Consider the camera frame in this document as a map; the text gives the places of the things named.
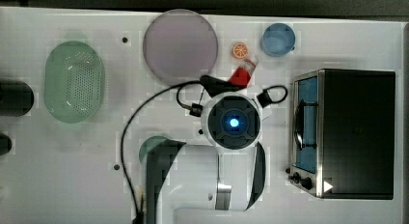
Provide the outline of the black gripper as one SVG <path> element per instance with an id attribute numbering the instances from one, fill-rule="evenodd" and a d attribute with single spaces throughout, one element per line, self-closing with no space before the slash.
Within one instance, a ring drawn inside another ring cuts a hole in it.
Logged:
<path id="1" fill-rule="evenodd" d="M 236 92 L 244 89 L 244 86 L 234 85 L 231 82 L 209 75 L 201 76 L 200 83 L 212 98 L 226 92 Z"/>

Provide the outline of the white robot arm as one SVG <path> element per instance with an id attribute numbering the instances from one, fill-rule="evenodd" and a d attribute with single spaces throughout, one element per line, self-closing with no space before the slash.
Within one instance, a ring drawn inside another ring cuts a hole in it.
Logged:
<path id="1" fill-rule="evenodd" d="M 211 76 L 200 78 L 210 95 L 199 109 L 194 142 L 152 136 L 141 146 L 146 166 L 144 224 L 174 224 L 178 209 L 250 208 L 264 190 L 261 122 L 269 116 L 268 91 Z"/>

